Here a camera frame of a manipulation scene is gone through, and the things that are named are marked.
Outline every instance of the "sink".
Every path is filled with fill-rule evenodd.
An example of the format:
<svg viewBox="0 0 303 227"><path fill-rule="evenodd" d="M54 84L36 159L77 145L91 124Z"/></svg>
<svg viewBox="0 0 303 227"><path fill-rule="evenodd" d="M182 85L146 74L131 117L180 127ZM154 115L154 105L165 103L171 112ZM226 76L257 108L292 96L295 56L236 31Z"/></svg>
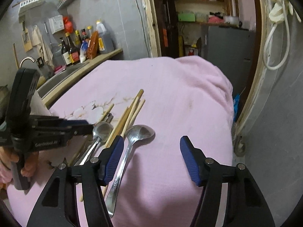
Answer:
<svg viewBox="0 0 303 227"><path fill-rule="evenodd" d="M82 68L85 64L78 63L77 65L67 67L63 72L60 72L46 81L39 89L38 94L43 99L48 95L55 87L57 87L61 82L71 76L74 72Z"/></svg>

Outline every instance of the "large plastic jug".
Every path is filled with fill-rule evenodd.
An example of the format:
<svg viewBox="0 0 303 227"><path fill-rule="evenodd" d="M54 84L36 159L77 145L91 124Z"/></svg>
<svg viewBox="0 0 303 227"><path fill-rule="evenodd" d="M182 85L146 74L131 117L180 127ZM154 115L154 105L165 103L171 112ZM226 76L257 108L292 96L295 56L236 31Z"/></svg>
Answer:
<svg viewBox="0 0 303 227"><path fill-rule="evenodd" d="M103 23L98 20L97 21L97 31L99 33L99 51L101 54L107 54L114 51L114 45L112 41L112 37L109 31L106 30Z"/></svg>

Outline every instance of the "metal screw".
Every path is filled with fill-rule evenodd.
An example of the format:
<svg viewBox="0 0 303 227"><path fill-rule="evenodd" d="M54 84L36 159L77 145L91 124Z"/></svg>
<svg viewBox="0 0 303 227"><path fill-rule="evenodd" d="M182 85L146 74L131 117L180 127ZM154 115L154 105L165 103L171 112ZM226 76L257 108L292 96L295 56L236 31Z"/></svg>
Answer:
<svg viewBox="0 0 303 227"><path fill-rule="evenodd" d="M246 167L245 167L245 165L243 165L243 164L238 164L238 168L239 168L240 170L244 170Z"/></svg>
<svg viewBox="0 0 303 227"><path fill-rule="evenodd" d="M213 164L215 161L212 159L212 158L206 158L205 159L205 162L207 163L207 164Z"/></svg>
<svg viewBox="0 0 303 227"><path fill-rule="evenodd" d="M65 167L66 167L66 164L64 164L64 163L61 163L60 165L58 165L58 168L60 170L64 169Z"/></svg>
<svg viewBox="0 0 303 227"><path fill-rule="evenodd" d="M99 159L97 157L92 157L89 161L91 163L97 163L99 161Z"/></svg>

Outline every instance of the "white plastic basket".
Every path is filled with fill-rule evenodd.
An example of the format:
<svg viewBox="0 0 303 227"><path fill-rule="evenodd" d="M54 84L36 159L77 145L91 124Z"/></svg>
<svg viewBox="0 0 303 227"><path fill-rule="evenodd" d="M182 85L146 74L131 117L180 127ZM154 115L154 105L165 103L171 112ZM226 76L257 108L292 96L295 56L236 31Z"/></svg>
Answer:
<svg viewBox="0 0 303 227"><path fill-rule="evenodd" d="M45 0L24 0L20 2L19 15L33 7L42 5L44 2Z"/></svg>

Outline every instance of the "faucet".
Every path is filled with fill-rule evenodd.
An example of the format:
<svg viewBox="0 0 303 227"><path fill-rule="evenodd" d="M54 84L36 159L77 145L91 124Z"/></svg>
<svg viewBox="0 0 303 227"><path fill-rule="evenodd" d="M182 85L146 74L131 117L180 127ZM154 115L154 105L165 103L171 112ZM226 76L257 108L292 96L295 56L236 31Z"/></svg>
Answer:
<svg viewBox="0 0 303 227"><path fill-rule="evenodd" d="M36 61L34 58L32 58L32 57L30 57L30 56L25 57L25 58L21 61L19 68L22 67L23 63L24 63L26 60L31 60L33 63L35 63L35 61Z"/></svg>

